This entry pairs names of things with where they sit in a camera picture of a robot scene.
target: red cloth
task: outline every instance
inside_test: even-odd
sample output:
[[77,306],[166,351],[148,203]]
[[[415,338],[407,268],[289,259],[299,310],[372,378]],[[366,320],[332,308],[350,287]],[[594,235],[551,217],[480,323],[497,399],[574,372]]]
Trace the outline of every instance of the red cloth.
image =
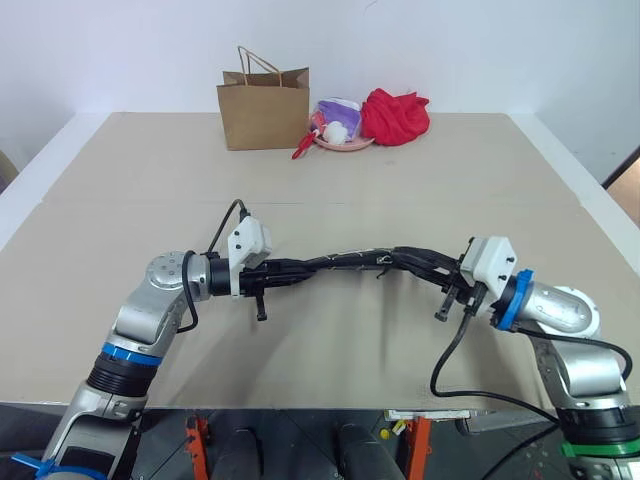
[[402,145],[415,140],[429,128],[426,98],[414,93],[392,97],[381,88],[362,104],[361,135],[380,145]]

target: black cable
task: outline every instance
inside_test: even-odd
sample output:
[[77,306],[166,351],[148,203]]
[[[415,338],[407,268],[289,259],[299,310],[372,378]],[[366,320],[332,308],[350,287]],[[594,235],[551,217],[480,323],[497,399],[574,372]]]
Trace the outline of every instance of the black cable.
[[442,355],[440,355],[440,358],[438,359],[436,366],[433,368],[433,371],[431,372],[431,381],[429,383],[431,393],[433,393],[436,397],[444,397],[444,398],[447,398],[447,397],[494,398],[496,400],[513,403],[514,405],[518,405],[519,407],[531,410],[532,412],[535,412],[538,415],[546,418],[550,422],[557,424],[558,419],[553,415],[548,414],[541,408],[531,405],[530,403],[527,403],[523,400],[518,400],[517,398],[509,397],[507,395],[502,395],[500,393],[493,393],[493,392],[485,392],[483,390],[456,390],[452,392],[441,392],[438,390],[436,384],[438,383],[438,376],[440,375],[440,371],[442,370],[442,367],[444,367],[445,363],[447,362],[451,354],[453,354],[456,347],[462,341],[464,334],[467,331],[467,327],[469,326],[469,322],[471,321],[472,318],[473,316],[470,312],[465,312],[464,317],[462,318],[462,323],[460,323],[460,327],[458,328],[458,331],[455,337],[453,337],[453,340],[451,340],[451,343],[449,344],[449,346],[445,349]]
[[631,359],[631,355],[624,348],[619,347],[618,345],[614,345],[613,343],[603,342],[602,340],[594,340],[592,338],[579,338],[579,337],[567,337],[565,335],[553,335],[551,333],[544,332],[536,332],[535,330],[529,330],[527,328],[518,328],[516,330],[518,333],[522,333],[529,337],[542,338],[545,340],[557,340],[560,342],[567,343],[580,343],[583,345],[592,345],[594,347],[606,348],[609,350],[613,350],[618,353],[622,358],[624,358],[625,365],[624,370],[622,371],[622,378],[625,380],[629,378],[631,374],[631,370],[633,369],[633,360]]
[[[214,235],[213,240],[211,240],[211,243],[209,244],[207,253],[211,253],[213,251],[213,248],[216,246],[216,243],[218,242],[218,239],[222,234],[222,230],[224,230],[224,227],[227,224],[227,221],[229,220],[229,217],[231,216],[233,209],[236,208],[237,205],[240,205],[240,221],[242,221],[242,219],[246,215],[249,215],[249,211],[247,210],[247,207],[245,207],[244,202],[242,200],[240,200],[239,198],[236,198],[233,202],[231,202],[231,205],[227,209],[227,213],[225,214],[224,218],[222,219],[222,222],[220,223],[220,226],[218,227],[218,231]],[[176,333],[188,332],[189,330],[193,330],[198,326],[198,312],[196,311],[196,306],[193,303],[191,289],[189,288],[189,279],[187,278],[189,273],[189,259],[195,254],[196,252],[194,252],[193,250],[188,250],[184,252],[184,257],[182,258],[182,289],[184,290],[184,296],[187,299],[187,307],[189,307],[189,311],[191,312],[191,324],[187,325],[186,327],[178,328]]]
[[178,328],[176,333],[188,332],[198,326],[198,312],[196,311],[196,306],[193,303],[191,289],[189,288],[189,279],[187,278],[187,274],[189,272],[189,259],[195,254],[196,252],[193,250],[187,250],[184,252],[184,257],[182,258],[182,288],[184,290],[184,296],[187,298],[187,306],[191,312],[191,324],[186,327]]
[[218,243],[218,239],[220,238],[220,235],[222,234],[222,230],[224,229],[224,226],[227,224],[227,221],[229,220],[229,217],[231,216],[231,212],[233,212],[233,209],[236,208],[236,205],[240,205],[240,215],[242,215],[242,214],[246,215],[246,214],[249,213],[249,211],[247,210],[247,207],[244,206],[244,202],[242,200],[240,200],[239,198],[236,198],[233,202],[231,202],[231,205],[229,206],[229,209],[227,210],[227,213],[225,214],[224,218],[222,219],[222,223],[220,223],[220,226],[218,227],[218,231],[214,235],[213,240],[211,240],[211,243],[209,244],[209,248],[207,248],[207,253],[213,252],[213,249],[216,246],[216,243]]
[[551,425],[550,427],[545,428],[541,432],[538,432],[535,435],[530,436],[523,442],[513,447],[506,454],[504,454],[503,457],[500,460],[498,460],[498,462],[496,462],[496,464],[487,471],[487,473],[485,473],[482,476],[481,480],[488,480],[494,473],[496,473],[505,463],[509,461],[509,459],[514,457],[520,450],[528,447],[533,442],[541,440],[542,438],[546,437],[550,433],[555,432],[557,429],[558,429],[558,425]]

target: brown paper bag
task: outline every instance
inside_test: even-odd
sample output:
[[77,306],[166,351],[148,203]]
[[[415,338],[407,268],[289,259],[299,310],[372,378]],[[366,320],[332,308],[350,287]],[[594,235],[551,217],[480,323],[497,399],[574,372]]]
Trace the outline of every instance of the brown paper bag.
[[[227,148],[297,147],[308,130],[309,69],[281,72],[244,47],[238,53],[242,72],[222,72],[218,86]],[[251,60],[269,73],[251,73]]]

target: orange bracket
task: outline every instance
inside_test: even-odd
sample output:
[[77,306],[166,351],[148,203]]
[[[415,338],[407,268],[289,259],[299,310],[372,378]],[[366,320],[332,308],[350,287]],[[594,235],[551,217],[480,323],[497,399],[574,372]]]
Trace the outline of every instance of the orange bracket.
[[209,439],[209,424],[207,419],[192,415],[187,418],[187,452],[191,454],[193,477],[195,480],[209,480],[207,466],[207,447]]
[[407,480],[423,480],[427,457],[431,455],[431,420],[419,417],[409,422],[409,466]]

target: floor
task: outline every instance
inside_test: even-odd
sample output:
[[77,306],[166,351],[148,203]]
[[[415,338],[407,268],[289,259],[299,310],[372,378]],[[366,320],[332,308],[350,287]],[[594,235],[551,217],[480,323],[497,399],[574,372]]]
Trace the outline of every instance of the floor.
[[[187,480],[193,478],[189,456],[185,453],[186,410],[154,410],[143,419],[144,433],[133,480]],[[335,462],[333,435],[344,423],[357,423],[377,438],[389,428],[381,411],[376,410],[201,410],[209,419],[213,441],[209,459],[215,464],[225,439],[236,428],[250,427],[260,439],[264,457],[263,479],[341,479]],[[58,417],[13,407],[0,406],[0,479],[32,479],[33,471],[15,464],[6,452],[35,451],[46,446]],[[434,424],[433,453],[428,459],[425,478],[465,480],[482,475],[517,443],[542,429],[541,424],[463,436],[453,422]],[[391,436],[381,443],[397,458],[406,453],[404,437]],[[534,444],[511,459],[494,480],[571,478],[559,453],[557,433]]]
[[640,227],[640,159],[613,182],[607,192]]

